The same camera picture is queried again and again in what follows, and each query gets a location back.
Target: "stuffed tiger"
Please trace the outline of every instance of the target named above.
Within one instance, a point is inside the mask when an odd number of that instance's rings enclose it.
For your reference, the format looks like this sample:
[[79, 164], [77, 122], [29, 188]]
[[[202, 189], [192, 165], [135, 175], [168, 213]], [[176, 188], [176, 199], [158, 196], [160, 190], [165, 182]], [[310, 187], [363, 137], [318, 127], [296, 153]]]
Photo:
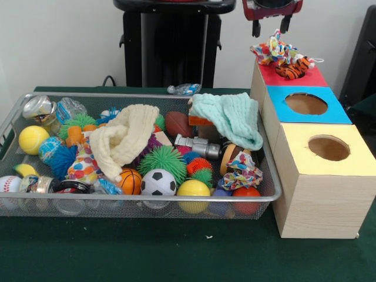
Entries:
[[283, 78], [297, 79], [302, 78], [306, 71], [313, 67], [313, 64], [308, 60], [308, 57], [302, 57], [296, 60], [296, 63], [291, 65], [282, 65], [276, 67], [276, 72]]

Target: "power cord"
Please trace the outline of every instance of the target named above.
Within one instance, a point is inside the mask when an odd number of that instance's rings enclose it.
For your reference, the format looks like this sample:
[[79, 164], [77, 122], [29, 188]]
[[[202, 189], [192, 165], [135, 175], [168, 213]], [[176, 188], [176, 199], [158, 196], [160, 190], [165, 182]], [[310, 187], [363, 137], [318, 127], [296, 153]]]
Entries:
[[108, 75], [108, 76], [106, 76], [106, 78], [105, 78], [105, 80], [103, 81], [103, 83], [102, 83], [102, 86], [106, 86], [106, 83], [107, 83], [107, 80], [111, 80], [111, 82], [112, 82], [112, 86], [116, 86], [116, 83], [115, 83], [115, 80], [114, 80], [114, 78], [112, 77], [112, 76], [110, 76], [110, 75]]

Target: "brown football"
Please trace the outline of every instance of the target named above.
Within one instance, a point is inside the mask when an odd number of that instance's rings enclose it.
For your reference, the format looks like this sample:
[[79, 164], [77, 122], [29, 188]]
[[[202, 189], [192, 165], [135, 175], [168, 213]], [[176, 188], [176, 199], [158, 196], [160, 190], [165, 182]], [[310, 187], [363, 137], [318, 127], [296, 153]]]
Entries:
[[188, 116], [180, 112], [169, 112], [165, 117], [166, 130], [171, 137], [180, 133], [183, 137], [193, 138], [193, 127], [188, 124]]

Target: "cream knitted cloth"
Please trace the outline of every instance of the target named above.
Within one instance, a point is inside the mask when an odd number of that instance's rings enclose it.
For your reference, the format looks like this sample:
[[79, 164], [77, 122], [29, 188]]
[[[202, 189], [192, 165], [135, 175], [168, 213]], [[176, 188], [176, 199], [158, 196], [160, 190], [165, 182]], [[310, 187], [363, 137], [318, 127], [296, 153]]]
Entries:
[[90, 135], [94, 158], [111, 181], [121, 181], [122, 166], [131, 163], [146, 147], [158, 114], [154, 106], [130, 105]]

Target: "stacked wooden boxes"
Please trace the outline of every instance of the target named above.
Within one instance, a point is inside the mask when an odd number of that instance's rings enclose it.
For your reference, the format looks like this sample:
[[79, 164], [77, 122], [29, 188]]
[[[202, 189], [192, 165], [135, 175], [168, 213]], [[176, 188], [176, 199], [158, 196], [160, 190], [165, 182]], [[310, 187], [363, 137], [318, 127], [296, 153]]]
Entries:
[[355, 238], [376, 195], [376, 160], [317, 68], [285, 80], [255, 64], [251, 98], [283, 187], [284, 238]]

